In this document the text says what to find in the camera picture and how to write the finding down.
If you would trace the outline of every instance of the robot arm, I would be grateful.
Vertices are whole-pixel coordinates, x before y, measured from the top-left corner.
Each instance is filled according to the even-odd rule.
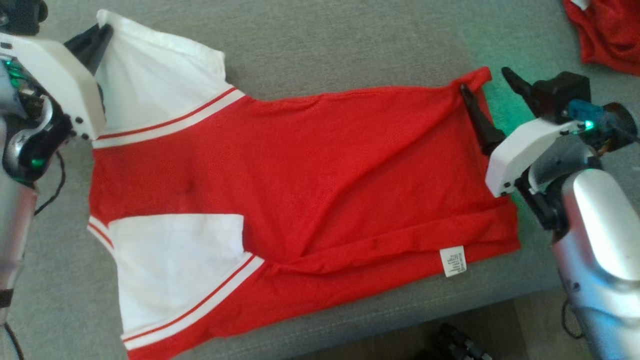
[[[583,76],[564,72],[531,86],[510,69],[502,73],[538,118],[500,138],[461,89],[481,147],[494,148],[485,152],[487,187],[496,197],[517,189],[552,231],[560,277],[592,354],[637,359],[640,218],[598,160],[640,142],[637,124],[620,104],[591,104]]]
[[[0,0],[0,325],[24,256],[35,182],[69,136],[96,139],[106,125],[93,74],[113,30],[96,25],[65,44],[28,36],[43,6]]]

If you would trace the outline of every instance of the red shirt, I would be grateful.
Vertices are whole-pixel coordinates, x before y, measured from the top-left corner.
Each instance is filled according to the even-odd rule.
[[[110,130],[93,142],[89,230],[116,261],[130,358],[171,357],[441,274],[440,249],[464,245],[472,263],[519,248],[515,206],[484,183],[488,160],[460,95],[464,82],[488,113],[489,69],[442,88],[260,101],[224,82],[221,53],[109,23],[97,75]],[[139,38],[120,36],[131,28]],[[128,45],[154,56],[118,53]],[[192,48],[198,57],[185,56]],[[200,75],[168,80],[154,70],[160,55],[195,64],[178,75]],[[114,86],[131,74],[151,76]],[[198,86],[203,99],[189,93]]]
[[[599,63],[640,76],[640,2],[638,0],[563,0],[578,29],[583,63]]]

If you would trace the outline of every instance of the red fabric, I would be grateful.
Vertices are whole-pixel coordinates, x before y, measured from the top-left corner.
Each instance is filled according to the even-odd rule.
[[[578,29],[583,63],[640,76],[640,1],[591,0],[585,11],[571,0],[563,1]]]
[[[208,315],[131,359],[175,356],[519,248],[516,209],[484,184],[460,95],[488,113],[481,68],[442,88],[385,87],[278,101],[243,97],[177,133],[95,149],[92,215],[245,216],[265,263]]]

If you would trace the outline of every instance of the gray fabric surface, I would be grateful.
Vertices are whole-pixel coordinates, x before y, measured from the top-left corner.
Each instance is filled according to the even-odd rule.
[[[595,102],[617,100],[640,110],[640,78],[580,64],[576,33],[558,0],[48,4],[43,37],[66,40],[94,24],[99,8],[107,8],[226,52],[229,82],[263,99],[365,86],[443,85],[487,65],[496,77],[484,88],[490,108],[496,123],[510,131],[531,114],[499,78],[500,67],[508,65],[530,80],[562,70],[588,75]],[[90,146],[74,141],[63,154],[67,185],[33,223],[10,322],[28,359],[124,358],[115,266],[85,230]],[[605,164],[632,202],[640,204],[639,184],[633,181],[640,171],[640,148],[609,155]],[[41,201],[53,193],[59,174],[54,164],[40,183]],[[210,341],[180,358],[290,357],[556,285],[548,235],[528,211],[520,211],[520,221],[521,250],[475,263],[465,274],[437,275],[371,299]]]

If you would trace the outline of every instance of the clothing tag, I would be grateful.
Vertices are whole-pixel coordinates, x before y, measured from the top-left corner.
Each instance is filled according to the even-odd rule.
[[[447,277],[467,271],[464,246],[449,247],[440,250],[440,259],[442,259],[444,274]]]
[[[571,0],[571,2],[576,4],[582,11],[587,10],[591,4],[591,0]]]

